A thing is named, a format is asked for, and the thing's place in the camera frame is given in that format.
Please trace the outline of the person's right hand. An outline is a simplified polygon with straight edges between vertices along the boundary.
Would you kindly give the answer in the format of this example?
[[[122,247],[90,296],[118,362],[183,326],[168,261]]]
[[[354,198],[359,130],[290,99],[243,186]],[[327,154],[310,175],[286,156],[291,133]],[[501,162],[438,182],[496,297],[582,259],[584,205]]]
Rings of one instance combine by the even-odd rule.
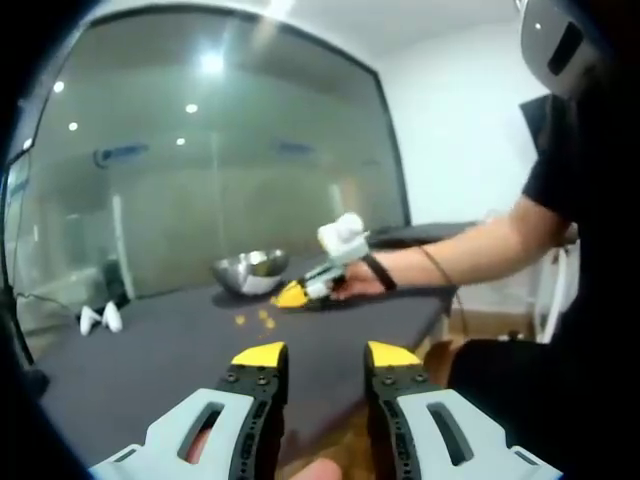
[[[357,261],[346,267],[344,280],[332,290],[330,298],[342,301],[351,297],[381,295],[388,291],[366,262]]]

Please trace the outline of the person's left hand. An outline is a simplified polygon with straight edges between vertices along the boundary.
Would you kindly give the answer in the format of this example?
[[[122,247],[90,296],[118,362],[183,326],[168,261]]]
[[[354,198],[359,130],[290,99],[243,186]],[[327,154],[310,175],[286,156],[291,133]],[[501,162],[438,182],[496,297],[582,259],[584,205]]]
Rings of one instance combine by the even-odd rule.
[[[291,480],[341,480],[342,470],[332,460],[319,458],[291,477]]]

